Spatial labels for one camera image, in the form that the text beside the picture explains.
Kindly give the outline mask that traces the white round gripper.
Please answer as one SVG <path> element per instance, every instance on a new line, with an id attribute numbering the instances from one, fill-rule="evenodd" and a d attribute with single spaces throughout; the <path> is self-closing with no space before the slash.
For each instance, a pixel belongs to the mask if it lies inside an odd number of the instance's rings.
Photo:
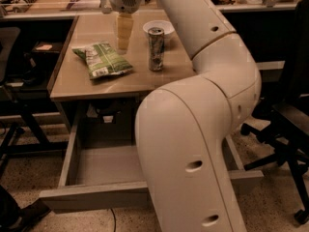
<path id="1" fill-rule="evenodd" d="M 134 14 L 142 0 L 109 0 L 111 8 L 118 13 L 116 17 L 117 47 L 120 50 L 127 50 L 129 39 L 133 28 Z"/>

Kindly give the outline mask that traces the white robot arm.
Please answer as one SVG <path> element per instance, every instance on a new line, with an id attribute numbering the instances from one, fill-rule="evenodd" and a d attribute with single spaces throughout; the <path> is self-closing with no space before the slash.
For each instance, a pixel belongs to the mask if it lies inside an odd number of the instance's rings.
<path id="1" fill-rule="evenodd" d="M 222 143 L 252 112 L 258 67 L 211 0 L 158 0 L 192 61 L 194 76 L 152 91 L 135 138 L 162 232 L 247 232 Z"/>

